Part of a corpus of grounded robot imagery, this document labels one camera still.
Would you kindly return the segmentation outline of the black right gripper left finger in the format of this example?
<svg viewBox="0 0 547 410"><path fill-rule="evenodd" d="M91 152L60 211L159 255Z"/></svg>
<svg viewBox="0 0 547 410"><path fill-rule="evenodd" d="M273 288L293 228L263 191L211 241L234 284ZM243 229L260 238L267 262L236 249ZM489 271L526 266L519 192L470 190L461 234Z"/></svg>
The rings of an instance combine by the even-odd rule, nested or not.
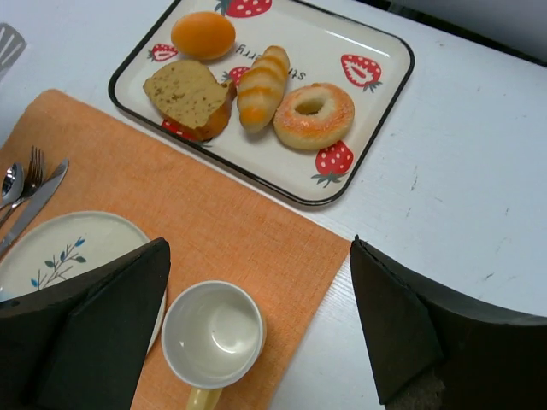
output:
<svg viewBox="0 0 547 410"><path fill-rule="evenodd" d="M128 409L170 270L157 238L1 304L3 409Z"/></svg>

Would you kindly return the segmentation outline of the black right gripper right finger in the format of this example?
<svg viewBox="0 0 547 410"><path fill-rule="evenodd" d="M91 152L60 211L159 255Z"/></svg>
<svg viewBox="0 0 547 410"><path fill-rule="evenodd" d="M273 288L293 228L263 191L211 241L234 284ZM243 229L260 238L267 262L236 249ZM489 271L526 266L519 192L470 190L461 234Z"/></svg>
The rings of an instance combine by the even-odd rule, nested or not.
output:
<svg viewBox="0 0 547 410"><path fill-rule="evenodd" d="M545 317L466 296L358 238L350 270L381 405L545 408Z"/></svg>

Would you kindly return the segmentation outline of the striped long bread roll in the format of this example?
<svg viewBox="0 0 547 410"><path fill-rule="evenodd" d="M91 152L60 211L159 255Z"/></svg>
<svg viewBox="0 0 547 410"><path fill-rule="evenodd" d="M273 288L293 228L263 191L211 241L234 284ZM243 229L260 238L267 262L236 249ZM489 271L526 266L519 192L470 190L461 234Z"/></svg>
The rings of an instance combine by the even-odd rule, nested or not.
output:
<svg viewBox="0 0 547 410"><path fill-rule="evenodd" d="M271 45L239 81L237 107L241 126L250 133L265 128L285 94L290 59L284 48Z"/></svg>

